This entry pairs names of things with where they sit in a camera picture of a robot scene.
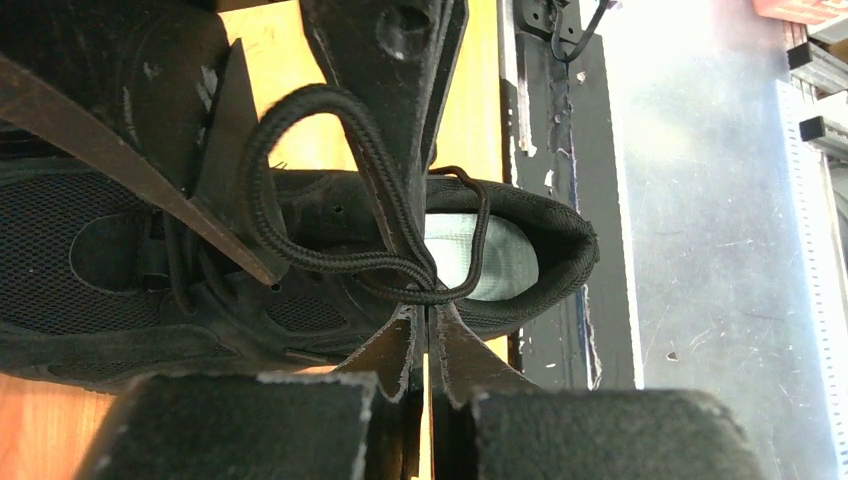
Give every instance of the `black shoelace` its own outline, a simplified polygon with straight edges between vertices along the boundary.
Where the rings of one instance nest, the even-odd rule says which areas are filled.
[[[394,240],[403,242],[410,254],[322,253],[295,244],[269,220],[270,215],[278,212],[268,211],[269,207],[263,202],[263,195],[266,194],[264,186],[269,175],[268,155],[289,128],[300,120],[319,113],[336,115],[349,132],[352,132],[356,143],[352,147],[360,149],[362,153],[354,155],[359,174],[366,184],[375,186],[375,190],[379,192],[380,201],[377,202],[377,208],[383,210],[381,214],[395,219],[396,225],[399,226],[399,231],[390,231],[389,235]],[[482,271],[483,244],[490,213],[490,202],[485,188],[459,167],[430,171],[431,174],[437,175],[455,175],[480,199],[471,241],[471,266],[468,276],[456,288],[439,289],[435,261],[413,221],[409,202],[401,188],[397,166],[388,153],[368,108],[347,90],[324,84],[308,85],[278,101],[265,113],[251,133],[245,148],[245,160],[243,168],[237,174],[244,193],[241,207],[250,219],[252,233],[265,248],[290,262],[292,267],[324,273],[357,274],[355,278],[373,295],[417,305],[443,304],[465,298],[477,286]],[[196,255],[202,273],[209,280],[216,295],[233,299],[234,294],[227,287],[223,276],[215,269],[208,254],[202,247],[198,248],[196,235],[193,232],[188,232],[187,235],[181,242],[178,222],[173,218],[166,220],[165,239],[172,272],[171,285],[177,304],[185,313],[194,312],[194,306],[187,294],[183,254],[188,258],[194,258]],[[374,275],[375,270],[399,273],[408,280],[402,282],[403,285],[411,283],[417,288],[400,287],[395,276]]]

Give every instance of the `sneaker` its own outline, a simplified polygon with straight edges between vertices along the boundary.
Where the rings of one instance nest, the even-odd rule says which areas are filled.
[[[262,285],[82,162],[26,158],[21,145],[38,151],[39,142],[13,142],[14,155],[0,154],[3,372],[117,391],[153,371],[298,370],[340,362],[395,310],[397,301],[354,275],[292,267],[276,285]],[[326,254],[385,251],[357,173],[276,171],[273,178],[293,242]],[[597,243],[569,207],[480,184],[494,220],[478,288],[456,304],[487,339],[515,331],[582,285]],[[478,203],[456,178],[427,181],[426,243],[448,287],[472,263]],[[176,253],[166,241],[175,236]],[[182,295],[171,288],[175,255],[185,267]]]

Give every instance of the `red box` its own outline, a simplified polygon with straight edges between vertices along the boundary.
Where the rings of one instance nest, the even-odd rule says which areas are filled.
[[[818,25],[848,13],[848,0],[753,0],[754,10],[764,17]]]

